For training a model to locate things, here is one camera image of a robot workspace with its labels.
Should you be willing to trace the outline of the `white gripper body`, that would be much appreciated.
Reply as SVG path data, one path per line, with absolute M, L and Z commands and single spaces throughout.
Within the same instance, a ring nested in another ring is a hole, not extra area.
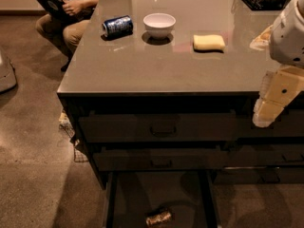
M 304 0 L 291 0 L 274 20 L 269 51 L 281 64 L 304 67 Z

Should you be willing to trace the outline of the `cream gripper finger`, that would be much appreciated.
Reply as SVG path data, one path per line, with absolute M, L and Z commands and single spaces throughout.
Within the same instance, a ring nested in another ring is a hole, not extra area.
M 267 71 L 254 106 L 254 125 L 268 127 L 303 89 L 303 68 L 282 65 L 276 72 Z

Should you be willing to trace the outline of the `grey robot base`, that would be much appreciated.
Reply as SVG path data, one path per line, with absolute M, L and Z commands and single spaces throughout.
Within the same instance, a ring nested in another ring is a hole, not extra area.
M 7 53 L 0 47 L 0 92 L 17 85 L 13 64 Z

